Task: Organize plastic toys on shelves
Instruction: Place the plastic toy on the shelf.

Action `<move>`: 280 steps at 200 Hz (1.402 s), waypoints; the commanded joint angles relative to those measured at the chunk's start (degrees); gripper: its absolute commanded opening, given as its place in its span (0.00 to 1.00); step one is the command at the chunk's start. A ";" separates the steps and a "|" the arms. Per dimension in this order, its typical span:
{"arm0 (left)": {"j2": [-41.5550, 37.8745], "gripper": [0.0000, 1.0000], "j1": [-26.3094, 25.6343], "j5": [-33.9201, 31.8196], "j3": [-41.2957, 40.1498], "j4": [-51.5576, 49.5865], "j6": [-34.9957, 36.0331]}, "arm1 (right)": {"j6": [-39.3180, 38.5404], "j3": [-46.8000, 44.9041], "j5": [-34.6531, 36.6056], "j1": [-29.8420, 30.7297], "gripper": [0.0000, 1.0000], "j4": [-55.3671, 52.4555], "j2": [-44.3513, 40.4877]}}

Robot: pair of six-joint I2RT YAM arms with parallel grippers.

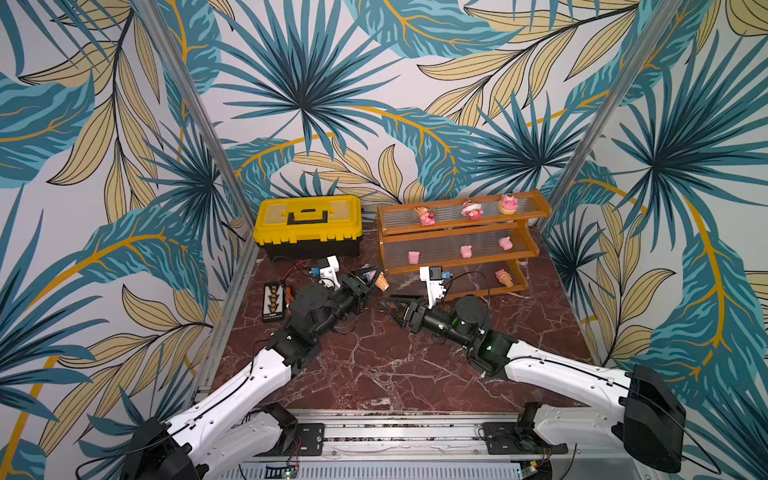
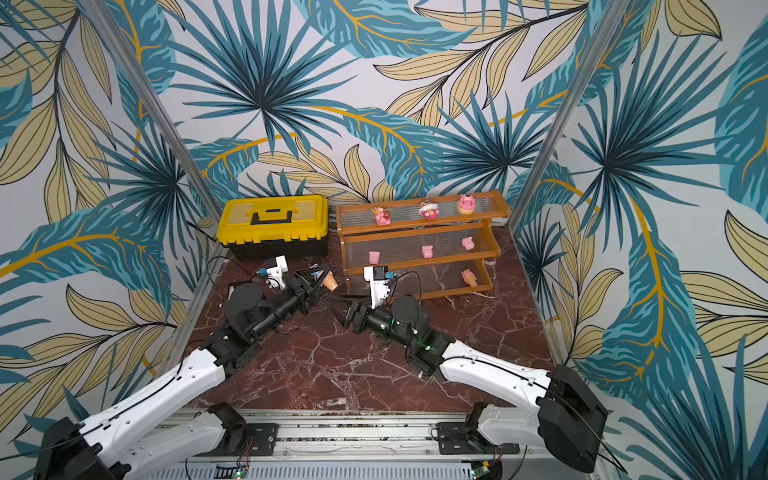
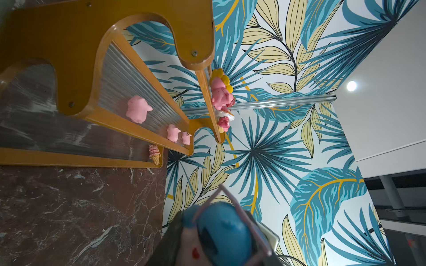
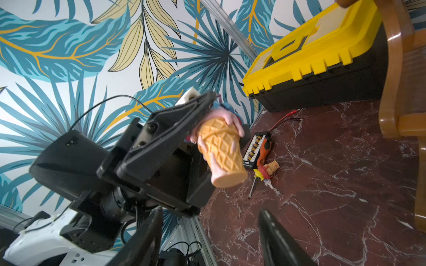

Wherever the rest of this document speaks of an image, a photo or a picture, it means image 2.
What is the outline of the pink yellow figure toy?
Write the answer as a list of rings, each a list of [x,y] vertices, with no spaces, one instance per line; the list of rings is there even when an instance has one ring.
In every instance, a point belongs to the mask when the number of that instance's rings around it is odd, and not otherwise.
[[[375,206],[371,209],[375,223],[378,226],[389,226],[391,224],[391,213],[384,207]]]

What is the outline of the pink strawberry cake figure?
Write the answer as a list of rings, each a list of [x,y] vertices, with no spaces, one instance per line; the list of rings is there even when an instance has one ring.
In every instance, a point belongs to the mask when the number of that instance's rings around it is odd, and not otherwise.
[[[419,206],[418,213],[425,220],[436,220],[440,214],[439,204],[431,200],[424,200]]]

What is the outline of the pink round pig figure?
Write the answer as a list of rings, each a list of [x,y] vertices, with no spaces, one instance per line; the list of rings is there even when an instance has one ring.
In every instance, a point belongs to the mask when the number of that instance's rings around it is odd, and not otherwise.
[[[457,211],[461,215],[472,215],[476,209],[476,199],[473,194],[463,194],[457,201]]]

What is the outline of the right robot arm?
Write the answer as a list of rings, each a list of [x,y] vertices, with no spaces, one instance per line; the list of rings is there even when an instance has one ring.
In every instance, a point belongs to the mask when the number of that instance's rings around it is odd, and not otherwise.
[[[361,295],[344,295],[343,327],[370,332],[402,346],[406,363],[419,375],[468,385],[507,402],[502,408],[480,403],[468,415],[469,436],[490,446],[545,447],[565,466],[593,473],[608,412],[570,367],[524,367],[493,357],[433,328],[413,296],[392,305],[372,305]]]

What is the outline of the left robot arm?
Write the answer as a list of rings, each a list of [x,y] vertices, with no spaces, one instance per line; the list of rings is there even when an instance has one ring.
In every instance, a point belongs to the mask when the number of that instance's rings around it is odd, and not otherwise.
[[[262,350],[261,341],[295,314],[306,315],[326,290],[329,270],[293,273],[268,297],[246,282],[222,305],[223,322],[198,348],[158,380],[114,406],[73,422],[57,421],[43,436],[36,479],[144,479],[181,460],[229,441],[245,444],[245,421],[220,404],[164,433],[155,427],[195,397],[244,369]]]

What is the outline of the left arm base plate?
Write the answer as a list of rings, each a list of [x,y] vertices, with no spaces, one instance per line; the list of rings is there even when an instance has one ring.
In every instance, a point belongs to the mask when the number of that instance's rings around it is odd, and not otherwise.
[[[215,449],[205,456],[272,456],[279,425],[276,423],[247,423],[228,429]]]

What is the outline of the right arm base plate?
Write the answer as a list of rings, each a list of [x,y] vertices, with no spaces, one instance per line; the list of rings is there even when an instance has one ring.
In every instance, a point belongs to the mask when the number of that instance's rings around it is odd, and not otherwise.
[[[515,443],[494,445],[463,422],[439,422],[431,429],[431,436],[442,455],[518,454],[521,450]]]

